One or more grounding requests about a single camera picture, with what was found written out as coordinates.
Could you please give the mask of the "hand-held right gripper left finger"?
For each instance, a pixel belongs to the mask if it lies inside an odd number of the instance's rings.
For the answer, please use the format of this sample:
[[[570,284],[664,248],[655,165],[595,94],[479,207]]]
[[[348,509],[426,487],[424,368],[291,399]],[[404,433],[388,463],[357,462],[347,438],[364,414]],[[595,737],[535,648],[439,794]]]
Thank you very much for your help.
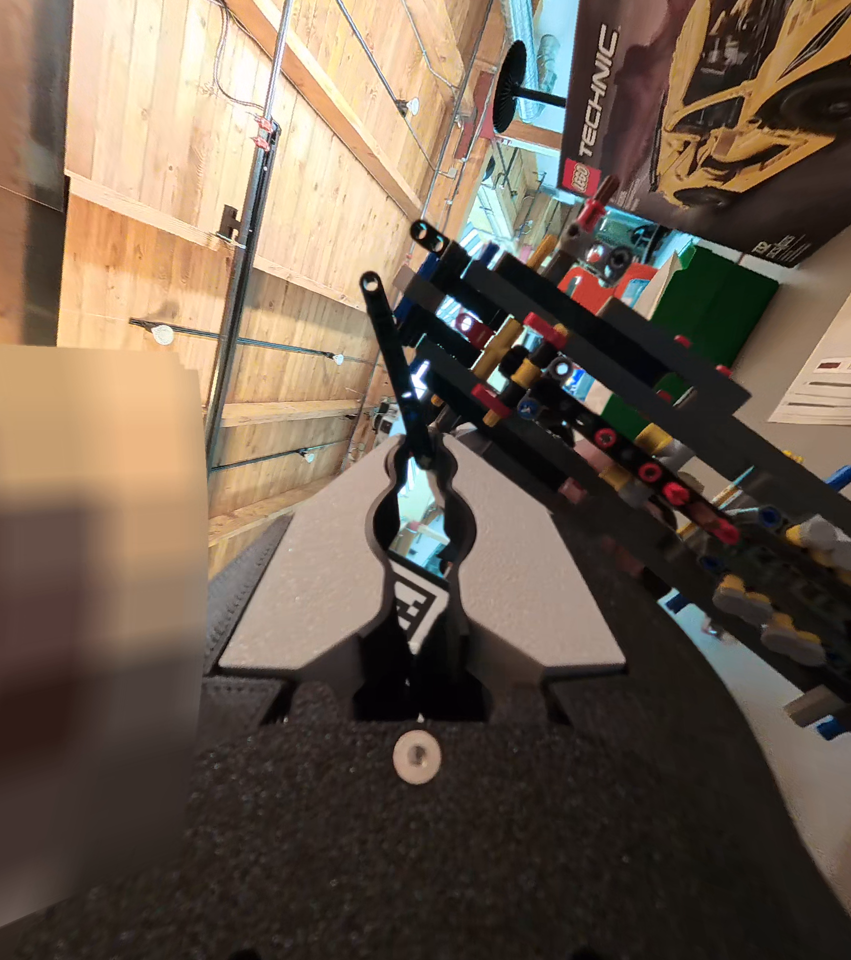
[[[404,699],[387,556],[403,483],[398,436],[294,512],[220,655],[223,672],[320,682],[356,703]]]

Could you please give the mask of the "black thin lego beam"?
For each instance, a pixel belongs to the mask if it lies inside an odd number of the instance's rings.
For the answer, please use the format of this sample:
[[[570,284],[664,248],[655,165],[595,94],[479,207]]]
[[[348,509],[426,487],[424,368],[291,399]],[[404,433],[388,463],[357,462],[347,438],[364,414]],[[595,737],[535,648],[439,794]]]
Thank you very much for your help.
[[[395,392],[398,412],[405,428],[406,446],[420,469],[432,471],[436,464],[435,441],[412,381],[400,331],[384,291],[384,282],[378,273],[367,270],[361,274],[359,286],[386,373]]]

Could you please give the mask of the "green storage bin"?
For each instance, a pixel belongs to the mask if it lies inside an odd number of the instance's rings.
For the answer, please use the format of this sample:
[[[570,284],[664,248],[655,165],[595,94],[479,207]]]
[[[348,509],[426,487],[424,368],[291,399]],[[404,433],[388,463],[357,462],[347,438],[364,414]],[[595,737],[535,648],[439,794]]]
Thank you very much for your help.
[[[649,323],[684,337],[713,366],[731,368],[763,318],[779,282],[714,253],[687,245]]]

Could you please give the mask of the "red felt bag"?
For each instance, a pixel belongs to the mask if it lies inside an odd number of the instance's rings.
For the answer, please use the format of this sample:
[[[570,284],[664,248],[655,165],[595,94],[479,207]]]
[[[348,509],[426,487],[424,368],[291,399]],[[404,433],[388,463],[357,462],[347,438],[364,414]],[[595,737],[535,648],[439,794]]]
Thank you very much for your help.
[[[584,267],[573,267],[565,275],[560,289],[576,304],[593,314],[611,299],[622,301],[625,306],[635,308],[648,283],[657,275],[657,268],[641,263],[631,264],[622,278],[613,286],[603,286],[598,278]]]

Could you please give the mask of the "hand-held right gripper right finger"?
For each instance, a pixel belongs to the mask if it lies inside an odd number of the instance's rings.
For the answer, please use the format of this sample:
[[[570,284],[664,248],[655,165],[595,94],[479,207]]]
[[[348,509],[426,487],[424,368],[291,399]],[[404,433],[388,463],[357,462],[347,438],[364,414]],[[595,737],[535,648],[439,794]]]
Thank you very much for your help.
[[[474,530],[454,579],[467,671],[494,697],[622,674],[625,655],[550,511],[458,438],[450,491]]]

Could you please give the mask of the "lego chassis assembly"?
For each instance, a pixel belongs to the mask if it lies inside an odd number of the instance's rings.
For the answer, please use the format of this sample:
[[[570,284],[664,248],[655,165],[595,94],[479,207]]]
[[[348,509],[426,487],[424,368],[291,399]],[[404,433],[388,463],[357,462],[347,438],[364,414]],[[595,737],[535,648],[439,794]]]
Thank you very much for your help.
[[[581,490],[589,522],[802,690],[797,725],[850,735],[851,500],[744,424],[749,392],[688,339],[563,291],[582,226],[539,271],[413,221],[427,258],[396,276],[389,325],[454,424]]]

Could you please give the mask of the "white sheet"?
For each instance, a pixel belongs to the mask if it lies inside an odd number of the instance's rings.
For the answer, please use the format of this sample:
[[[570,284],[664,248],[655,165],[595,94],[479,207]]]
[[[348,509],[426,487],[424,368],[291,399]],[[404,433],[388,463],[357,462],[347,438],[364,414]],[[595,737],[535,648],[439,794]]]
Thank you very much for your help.
[[[647,282],[635,302],[635,311],[647,321],[651,321],[662,297],[666,293],[672,278],[684,269],[678,253],[672,253],[670,258],[657,270]]]

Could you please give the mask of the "lego set box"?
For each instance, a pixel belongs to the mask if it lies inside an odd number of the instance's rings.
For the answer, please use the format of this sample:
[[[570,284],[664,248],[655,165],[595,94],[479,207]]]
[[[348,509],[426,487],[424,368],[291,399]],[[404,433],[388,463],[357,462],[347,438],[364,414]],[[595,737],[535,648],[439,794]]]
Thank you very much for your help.
[[[851,1],[580,2],[558,181],[794,267],[851,225]]]

